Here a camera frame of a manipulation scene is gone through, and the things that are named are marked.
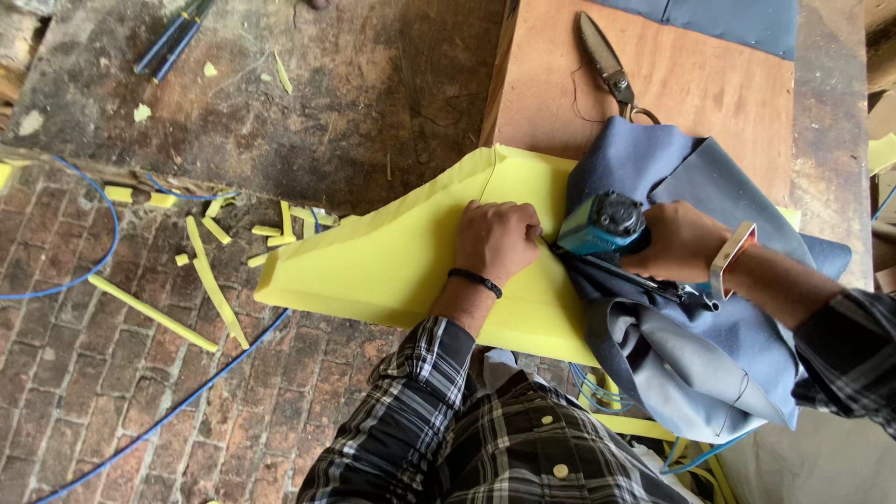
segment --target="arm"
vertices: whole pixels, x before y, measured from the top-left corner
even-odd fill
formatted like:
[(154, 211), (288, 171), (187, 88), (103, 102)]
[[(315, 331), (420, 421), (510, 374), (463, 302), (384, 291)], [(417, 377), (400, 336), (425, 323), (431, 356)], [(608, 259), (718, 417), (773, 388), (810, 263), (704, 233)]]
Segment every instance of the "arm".
[[(455, 265), (499, 287), (538, 257), (531, 205), (470, 202)], [(452, 277), (430, 315), (383, 359), (370, 390), (308, 471), (298, 502), (399, 502), (419, 497), (445, 429), (460, 410), (475, 337), (495, 304), (478, 283)]]
[[(621, 258), (626, 270), (680, 282), (707, 282), (710, 264), (731, 231), (685, 202), (644, 213), (652, 242)], [(896, 438), (896, 300), (849, 292), (792, 259), (753, 245), (725, 274), (725, 284), (794, 331), (811, 382), (794, 397), (842, 416), (867, 416)]]

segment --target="plaid shirt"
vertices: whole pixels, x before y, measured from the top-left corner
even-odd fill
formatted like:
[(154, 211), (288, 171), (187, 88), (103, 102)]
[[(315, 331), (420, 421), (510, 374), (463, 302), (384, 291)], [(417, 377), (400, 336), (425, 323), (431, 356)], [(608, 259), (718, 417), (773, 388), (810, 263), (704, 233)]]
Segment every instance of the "plaid shirt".
[[(839, 296), (795, 334), (806, 405), (896, 430), (896, 302)], [(429, 317), (375, 369), (299, 502), (686, 502), (612, 431), (519, 372), (470, 401), (474, 340)]]

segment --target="brick floor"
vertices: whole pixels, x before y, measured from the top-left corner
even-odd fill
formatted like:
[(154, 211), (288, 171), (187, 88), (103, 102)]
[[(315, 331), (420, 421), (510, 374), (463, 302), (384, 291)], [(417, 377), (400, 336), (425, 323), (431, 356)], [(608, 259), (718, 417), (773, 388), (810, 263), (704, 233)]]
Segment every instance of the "brick floor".
[[(217, 353), (84, 282), (27, 301), (0, 301), (0, 504), (47, 495), (138, 436), (242, 350), (204, 295), (184, 217), (202, 206), (116, 207), (118, 249), (102, 275), (220, 342)], [(277, 202), (249, 196), (218, 219), (224, 248), (200, 226), (212, 270), (253, 341), (280, 314), (252, 300), (265, 250), (249, 230), (280, 226)], [(295, 222), (296, 233), (301, 226)], [(106, 253), (112, 220), (89, 186), (58, 166), (24, 169), (0, 197), (0, 293), (46, 289)], [(402, 337), (389, 327), (294, 312), (253, 355), (71, 502), (222, 504), (295, 498), (310, 464), (365, 393), (366, 375)], [(567, 387), (563, 362), (524, 368)]]

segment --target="shirt sleeve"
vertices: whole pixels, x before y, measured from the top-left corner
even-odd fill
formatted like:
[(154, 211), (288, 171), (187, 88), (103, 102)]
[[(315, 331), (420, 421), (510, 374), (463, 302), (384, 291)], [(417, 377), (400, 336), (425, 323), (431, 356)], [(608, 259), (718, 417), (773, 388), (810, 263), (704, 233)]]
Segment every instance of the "shirt sleeve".
[(461, 408), (474, 343), (447, 318), (420, 322), (371, 373), (370, 390), (308, 471), (297, 501), (413, 501)]
[(896, 300), (851, 291), (834, 298), (794, 333), (808, 379), (801, 405), (848, 418), (865, 416), (896, 439)]

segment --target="black bracelet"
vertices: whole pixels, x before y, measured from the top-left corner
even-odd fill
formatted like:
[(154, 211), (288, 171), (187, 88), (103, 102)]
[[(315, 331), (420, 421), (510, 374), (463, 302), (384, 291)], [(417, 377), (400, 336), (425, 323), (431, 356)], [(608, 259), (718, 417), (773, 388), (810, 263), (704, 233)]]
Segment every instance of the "black bracelet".
[(497, 285), (495, 285), (495, 283), (492, 282), (491, 280), (488, 280), (486, 277), (482, 276), (481, 274), (475, 274), (475, 273), (471, 272), (470, 270), (465, 270), (463, 268), (452, 268), (452, 269), (448, 270), (448, 278), (451, 278), (455, 275), (466, 278), (467, 280), (469, 280), (471, 282), (481, 283), (482, 285), (485, 286), (486, 289), (489, 289), (491, 292), (494, 292), (495, 296), (498, 299), (501, 299), (501, 295), (502, 295), (501, 288), (498, 287)]

